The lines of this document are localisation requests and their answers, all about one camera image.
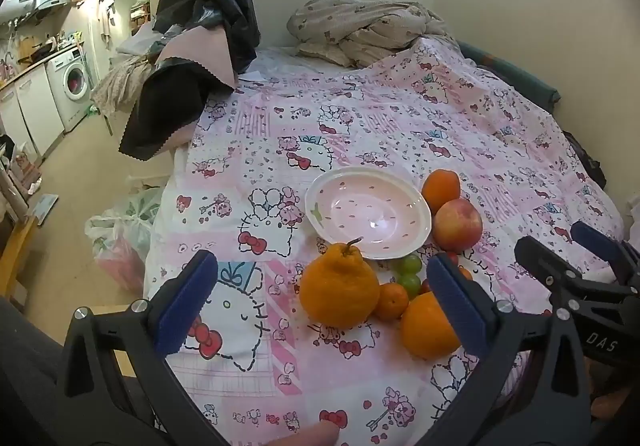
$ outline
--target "white bowl rim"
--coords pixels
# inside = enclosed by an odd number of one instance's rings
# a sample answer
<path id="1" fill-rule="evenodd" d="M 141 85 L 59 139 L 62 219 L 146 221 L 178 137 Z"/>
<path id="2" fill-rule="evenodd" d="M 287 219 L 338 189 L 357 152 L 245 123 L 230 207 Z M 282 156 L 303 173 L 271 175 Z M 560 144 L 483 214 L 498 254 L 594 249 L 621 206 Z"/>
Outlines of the white bowl rim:
<path id="1" fill-rule="evenodd" d="M 401 259 L 407 255 L 410 255 L 416 249 L 422 247 L 422 245 L 426 242 L 431 234 L 431 228 L 433 226 L 433 220 L 431 216 L 431 210 L 427 201 L 424 200 L 422 194 L 418 191 L 418 189 L 408 181 L 401 179 L 400 177 L 393 175 L 392 173 L 386 170 L 380 170 L 379 168 L 373 168 L 371 166 L 343 166 L 342 168 L 334 168 L 329 171 L 326 171 L 319 175 L 314 182 L 306 190 L 305 194 L 305 214 L 306 218 L 309 220 L 313 228 L 316 230 L 318 235 L 326 240 L 330 244 L 335 244 L 336 241 L 331 238 L 331 236 L 327 233 L 324 227 L 318 222 L 318 219 L 312 214 L 313 209 L 316 206 L 316 198 L 318 197 L 318 191 L 328 183 L 330 180 L 335 179 L 336 177 L 347 176 L 347 175 L 369 175 L 375 176 L 383 181 L 390 182 L 391 184 L 397 186 L 402 189 L 405 193 L 409 195 L 409 197 L 416 203 L 416 206 L 420 210 L 420 214 L 424 216 L 425 226 L 423 228 L 418 229 L 416 237 L 404 248 L 399 248 L 395 252 L 392 250 L 386 250 L 384 253 L 381 251 L 380 253 L 363 253 L 362 256 L 365 259 L 375 260 L 375 261 L 386 261 L 393 259 Z"/>

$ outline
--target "washing machine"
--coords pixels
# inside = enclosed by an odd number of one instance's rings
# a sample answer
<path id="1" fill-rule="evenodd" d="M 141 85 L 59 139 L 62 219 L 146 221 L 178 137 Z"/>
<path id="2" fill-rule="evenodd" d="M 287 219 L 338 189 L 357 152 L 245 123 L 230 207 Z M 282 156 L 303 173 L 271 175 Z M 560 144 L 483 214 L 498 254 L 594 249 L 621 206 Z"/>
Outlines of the washing machine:
<path id="1" fill-rule="evenodd" d="M 80 51 L 79 48 L 69 49 L 45 64 L 65 133 L 78 125 L 90 105 L 91 88 Z"/>

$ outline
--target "beige floor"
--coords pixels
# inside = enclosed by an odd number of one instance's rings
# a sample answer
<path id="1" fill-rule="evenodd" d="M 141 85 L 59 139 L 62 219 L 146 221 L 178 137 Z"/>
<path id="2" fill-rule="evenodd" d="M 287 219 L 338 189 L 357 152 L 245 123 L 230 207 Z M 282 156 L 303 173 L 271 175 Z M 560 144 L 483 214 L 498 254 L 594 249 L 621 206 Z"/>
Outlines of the beige floor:
<path id="1" fill-rule="evenodd" d="M 18 277 L 29 295 L 27 318 L 53 339 L 63 342 L 73 311 L 82 305 L 119 305 L 136 296 L 94 264 L 85 221 L 126 197 L 129 176 L 169 174 L 168 153 L 142 163 L 118 153 L 126 118 L 115 120 L 111 137 L 103 118 L 82 121 L 64 137 L 42 164 L 41 193 L 60 199 L 38 229 L 33 248 Z"/>

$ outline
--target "teal cushion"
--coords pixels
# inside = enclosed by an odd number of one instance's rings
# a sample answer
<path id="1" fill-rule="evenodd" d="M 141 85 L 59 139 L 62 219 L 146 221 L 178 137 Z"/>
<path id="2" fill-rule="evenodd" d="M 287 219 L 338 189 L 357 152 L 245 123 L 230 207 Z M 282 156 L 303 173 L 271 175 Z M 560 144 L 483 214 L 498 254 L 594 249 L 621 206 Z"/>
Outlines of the teal cushion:
<path id="1" fill-rule="evenodd" d="M 561 98 L 558 89 L 547 85 L 532 74 L 510 64 L 506 60 L 497 58 L 465 42 L 458 41 L 458 43 L 465 58 L 470 58 L 477 65 L 489 68 L 498 78 L 511 85 L 527 100 L 543 108 L 549 114 L 553 114 L 554 107 Z"/>

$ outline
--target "floral blanket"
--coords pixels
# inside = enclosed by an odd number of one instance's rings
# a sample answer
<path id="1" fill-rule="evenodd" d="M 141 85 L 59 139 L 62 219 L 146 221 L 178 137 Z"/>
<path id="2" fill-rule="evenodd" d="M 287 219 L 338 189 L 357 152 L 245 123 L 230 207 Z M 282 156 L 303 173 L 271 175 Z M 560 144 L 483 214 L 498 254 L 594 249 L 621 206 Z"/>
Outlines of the floral blanket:
<path id="1" fill-rule="evenodd" d="M 414 359 L 396 325 L 375 319 L 348 331 L 308 320 L 298 283 L 326 250 L 304 215 L 308 185 L 347 165 L 384 168 L 417 187 L 434 169 L 455 170 L 484 221 L 460 263 L 493 298 L 533 313 L 549 308 L 547 291 L 516 264 L 518 238 L 533 235 L 586 271 L 602 263 L 572 242 L 571 224 L 620 238 L 620 215 L 550 115 L 442 40 L 418 39 L 350 74 L 264 78 L 210 102 L 164 192 L 145 294 L 200 248 L 220 264 L 218 285 L 168 362 L 234 445 L 319 419 L 341 428 L 342 446 L 413 444 L 476 359 L 462 349 Z M 428 241 L 417 252 L 426 263 L 437 251 Z M 380 282 L 393 278 L 387 264 L 375 266 Z M 505 394 L 521 368 L 519 358 Z"/>

